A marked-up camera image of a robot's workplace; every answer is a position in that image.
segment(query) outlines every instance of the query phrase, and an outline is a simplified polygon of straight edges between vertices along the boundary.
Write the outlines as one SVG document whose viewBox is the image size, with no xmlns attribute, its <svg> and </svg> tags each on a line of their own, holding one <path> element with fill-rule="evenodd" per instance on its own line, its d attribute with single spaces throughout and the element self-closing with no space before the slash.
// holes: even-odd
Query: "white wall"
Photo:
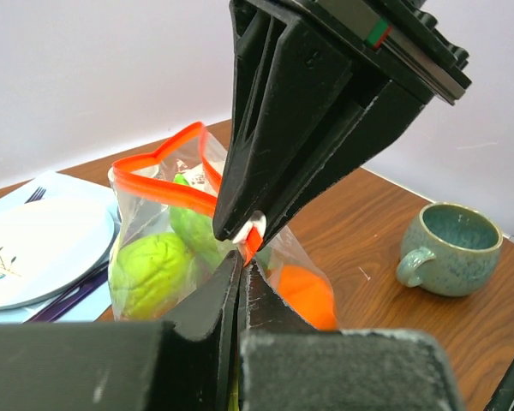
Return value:
<svg viewBox="0 0 514 411">
<path fill-rule="evenodd" d="M 0 0 L 0 187 L 230 116 L 227 0 Z M 367 167 L 514 235 L 514 0 L 428 0 L 474 81 Z"/>
<path fill-rule="evenodd" d="M 465 47 L 474 84 L 434 101 L 367 167 L 433 200 L 474 207 L 514 235 L 514 0 L 429 0 L 439 30 Z"/>
<path fill-rule="evenodd" d="M 0 187 L 230 117 L 227 0 L 0 0 Z"/>
</svg>

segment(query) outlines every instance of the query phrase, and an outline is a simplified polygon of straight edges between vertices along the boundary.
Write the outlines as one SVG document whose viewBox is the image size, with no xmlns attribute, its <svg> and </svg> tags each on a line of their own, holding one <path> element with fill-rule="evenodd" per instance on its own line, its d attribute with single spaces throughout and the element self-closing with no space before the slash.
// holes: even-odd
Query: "ziplock bag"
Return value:
<svg viewBox="0 0 514 411">
<path fill-rule="evenodd" d="M 122 217 L 109 266 L 115 319 L 160 318 L 238 247 L 247 263 L 255 258 L 261 264 L 269 284 L 311 325 L 337 328 L 332 287 L 289 228 L 258 253 L 262 236 L 256 227 L 238 245 L 215 240 L 212 217 L 225 159 L 226 150 L 197 122 L 155 152 L 113 164 Z M 148 168 L 154 178 L 144 172 Z"/>
</svg>

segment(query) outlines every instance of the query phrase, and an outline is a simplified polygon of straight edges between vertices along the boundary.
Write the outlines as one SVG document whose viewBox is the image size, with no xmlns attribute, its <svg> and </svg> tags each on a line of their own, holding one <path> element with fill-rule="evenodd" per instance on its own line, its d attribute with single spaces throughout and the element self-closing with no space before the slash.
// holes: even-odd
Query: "green fruit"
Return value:
<svg viewBox="0 0 514 411">
<path fill-rule="evenodd" d="M 153 319 L 173 307 L 191 278 L 192 254 L 174 233 L 148 235 L 118 251 L 111 265 L 112 304 L 128 319 Z"/>
<path fill-rule="evenodd" d="M 183 186 L 189 185 L 181 174 L 173 180 Z M 214 271 L 223 260 L 226 252 L 219 251 L 217 240 L 213 236 L 212 220 L 208 216 L 182 207 L 170 207 L 171 228 L 179 235 L 198 259 L 203 260 Z"/>
</svg>

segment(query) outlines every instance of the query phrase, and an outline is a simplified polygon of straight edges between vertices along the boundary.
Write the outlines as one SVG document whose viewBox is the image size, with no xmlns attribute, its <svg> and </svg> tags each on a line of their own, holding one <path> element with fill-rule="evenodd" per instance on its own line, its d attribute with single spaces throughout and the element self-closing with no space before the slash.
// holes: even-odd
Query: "blue placemat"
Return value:
<svg viewBox="0 0 514 411">
<path fill-rule="evenodd" d="M 78 178 L 48 171 L 12 193 L 0 199 L 0 212 L 23 204 L 38 187 L 46 189 L 45 198 L 75 196 L 98 201 L 107 207 L 115 221 L 116 233 L 119 230 L 117 219 L 117 199 L 110 188 L 86 182 Z M 31 306 L 0 311 L 0 323 L 23 323 L 43 309 L 53 299 Z M 66 313 L 58 322 L 95 321 L 111 305 L 108 283 L 93 291 L 87 298 Z"/>
</svg>

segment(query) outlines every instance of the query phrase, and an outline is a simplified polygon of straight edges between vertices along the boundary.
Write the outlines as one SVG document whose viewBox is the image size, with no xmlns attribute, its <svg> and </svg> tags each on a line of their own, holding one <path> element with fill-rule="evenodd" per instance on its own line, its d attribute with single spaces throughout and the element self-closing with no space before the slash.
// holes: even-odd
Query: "mug handle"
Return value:
<svg viewBox="0 0 514 411">
<path fill-rule="evenodd" d="M 416 250 L 410 251 L 402 258 L 400 264 L 397 265 L 397 280 L 406 287 L 416 287 L 421 285 L 422 278 L 417 275 L 416 270 L 421 265 L 432 259 L 436 259 L 436 254 L 428 248 L 419 247 Z"/>
</svg>

